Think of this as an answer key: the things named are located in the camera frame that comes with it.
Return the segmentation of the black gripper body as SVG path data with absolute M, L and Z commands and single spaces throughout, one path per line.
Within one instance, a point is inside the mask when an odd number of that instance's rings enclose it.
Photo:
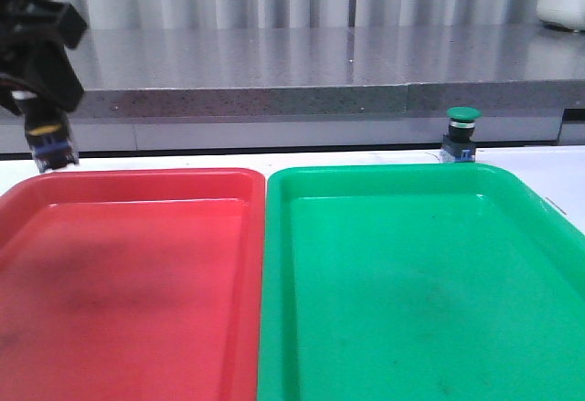
M 88 24 L 70 3 L 52 0 L 1 0 L 1 45 L 49 41 L 76 48 Z

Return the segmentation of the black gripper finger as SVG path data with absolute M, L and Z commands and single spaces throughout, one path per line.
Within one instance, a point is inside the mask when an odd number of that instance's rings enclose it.
M 74 112 L 84 89 L 64 47 L 50 40 L 27 41 L 17 47 L 17 89 L 35 94 L 65 112 Z
M 22 90 L 22 86 L 14 79 L 10 78 L 4 72 L 0 77 L 0 98 L 1 106 L 13 113 L 15 116 L 21 116 L 22 111 L 17 107 L 15 99 L 12 95 L 14 91 Z

